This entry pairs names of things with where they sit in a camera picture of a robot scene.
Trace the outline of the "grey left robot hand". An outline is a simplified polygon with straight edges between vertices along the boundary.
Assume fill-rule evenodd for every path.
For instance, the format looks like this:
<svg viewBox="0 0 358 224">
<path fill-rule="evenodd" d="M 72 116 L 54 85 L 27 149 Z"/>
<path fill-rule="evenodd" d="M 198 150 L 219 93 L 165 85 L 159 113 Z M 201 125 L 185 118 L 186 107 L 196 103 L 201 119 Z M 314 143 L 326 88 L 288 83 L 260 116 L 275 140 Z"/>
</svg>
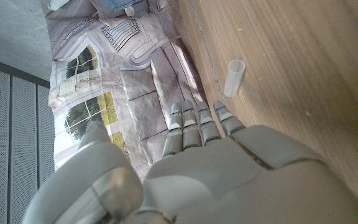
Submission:
<svg viewBox="0 0 358 224">
<path fill-rule="evenodd" d="M 304 144 L 244 126 L 220 101 L 172 106 L 140 179 L 103 123 L 33 197 L 24 223 L 358 223 L 358 199 Z"/>
</svg>

